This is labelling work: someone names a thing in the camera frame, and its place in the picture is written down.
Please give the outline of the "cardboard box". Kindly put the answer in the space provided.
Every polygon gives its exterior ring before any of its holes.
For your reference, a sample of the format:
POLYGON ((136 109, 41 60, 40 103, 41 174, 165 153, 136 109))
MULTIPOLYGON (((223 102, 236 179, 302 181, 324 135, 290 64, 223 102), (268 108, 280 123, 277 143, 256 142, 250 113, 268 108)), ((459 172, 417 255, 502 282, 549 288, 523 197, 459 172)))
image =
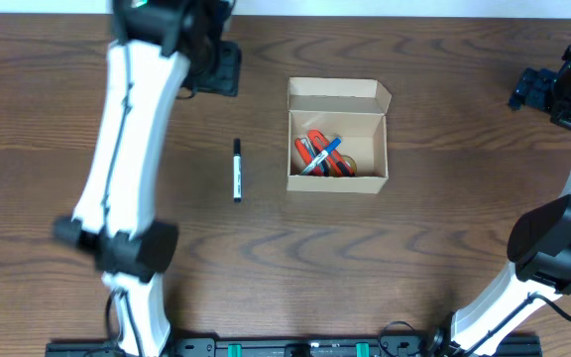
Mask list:
POLYGON ((377 194, 389 178, 390 92, 377 80, 292 77, 287 88, 290 191, 377 194))

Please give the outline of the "orange stapler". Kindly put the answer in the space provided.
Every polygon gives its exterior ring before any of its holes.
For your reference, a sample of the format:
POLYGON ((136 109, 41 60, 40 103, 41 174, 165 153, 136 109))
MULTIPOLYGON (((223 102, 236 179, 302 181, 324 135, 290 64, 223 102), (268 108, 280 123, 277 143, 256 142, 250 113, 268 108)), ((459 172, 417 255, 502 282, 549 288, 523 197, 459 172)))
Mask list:
MULTIPOLYGON (((307 137, 296 138, 294 140, 294 146, 302 158, 304 165, 307 167, 313 159, 319 154, 319 152, 311 145, 311 142, 307 137)), ((309 173, 310 176, 317 177, 328 177, 329 168, 326 163, 321 163, 312 169, 309 173)))

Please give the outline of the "black whiteboard marker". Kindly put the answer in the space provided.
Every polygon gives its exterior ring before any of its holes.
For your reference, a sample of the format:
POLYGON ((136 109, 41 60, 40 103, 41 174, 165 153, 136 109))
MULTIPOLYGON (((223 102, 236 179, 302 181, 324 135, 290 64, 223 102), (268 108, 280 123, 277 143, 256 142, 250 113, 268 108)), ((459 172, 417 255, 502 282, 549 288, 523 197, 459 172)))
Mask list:
POLYGON ((242 158, 241 140, 236 138, 233 141, 233 200, 242 200, 242 158))

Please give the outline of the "blue whiteboard marker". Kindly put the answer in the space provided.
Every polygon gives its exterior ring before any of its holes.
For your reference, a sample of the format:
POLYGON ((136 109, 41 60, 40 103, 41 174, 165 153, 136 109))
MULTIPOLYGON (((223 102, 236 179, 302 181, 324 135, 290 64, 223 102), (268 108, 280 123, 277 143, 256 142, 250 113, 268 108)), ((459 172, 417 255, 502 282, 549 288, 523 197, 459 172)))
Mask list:
POLYGON ((340 138, 335 138, 329 145, 327 145, 311 162, 305 167, 300 173, 302 176, 310 174, 315 168, 317 168, 325 159, 332 154, 336 148, 341 144, 340 138))

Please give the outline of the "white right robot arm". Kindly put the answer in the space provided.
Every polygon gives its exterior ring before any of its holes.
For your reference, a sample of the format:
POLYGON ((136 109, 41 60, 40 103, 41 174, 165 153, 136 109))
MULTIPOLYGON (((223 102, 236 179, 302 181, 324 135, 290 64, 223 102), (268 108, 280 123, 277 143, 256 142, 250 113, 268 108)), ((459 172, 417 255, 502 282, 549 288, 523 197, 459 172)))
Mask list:
MULTIPOLYGON (((526 69, 509 101, 550 117, 571 132, 571 44, 557 71, 526 69)), ((565 320, 557 300, 571 295, 571 170, 561 194, 514 225, 508 261, 467 306, 450 313, 421 348, 423 356, 493 356, 507 336, 547 305, 565 320)))

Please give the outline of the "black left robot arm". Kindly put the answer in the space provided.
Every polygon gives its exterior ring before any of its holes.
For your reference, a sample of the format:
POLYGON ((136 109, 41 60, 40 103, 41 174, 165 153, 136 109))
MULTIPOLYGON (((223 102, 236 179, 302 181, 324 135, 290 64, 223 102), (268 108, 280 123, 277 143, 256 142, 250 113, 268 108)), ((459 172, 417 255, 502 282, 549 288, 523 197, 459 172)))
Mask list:
POLYGON ((50 344, 50 356, 171 356, 164 275, 178 228, 156 217, 156 184, 174 104, 205 92, 235 96, 241 51, 223 39, 234 3, 124 1, 111 7, 103 115, 90 172, 59 242, 88 253, 109 296, 107 338, 50 344))

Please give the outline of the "orange utility knife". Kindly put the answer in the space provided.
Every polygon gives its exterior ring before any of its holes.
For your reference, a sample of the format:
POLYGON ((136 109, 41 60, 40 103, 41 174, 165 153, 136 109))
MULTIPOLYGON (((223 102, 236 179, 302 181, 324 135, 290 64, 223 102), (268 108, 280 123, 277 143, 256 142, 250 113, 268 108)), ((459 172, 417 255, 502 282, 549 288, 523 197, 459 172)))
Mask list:
MULTIPOLYGON (((317 129, 307 132, 311 145, 320 153, 331 142, 317 129)), ((342 159, 342 155, 335 150, 324 161, 329 168, 329 175, 333 177, 350 177, 349 168, 342 159)))

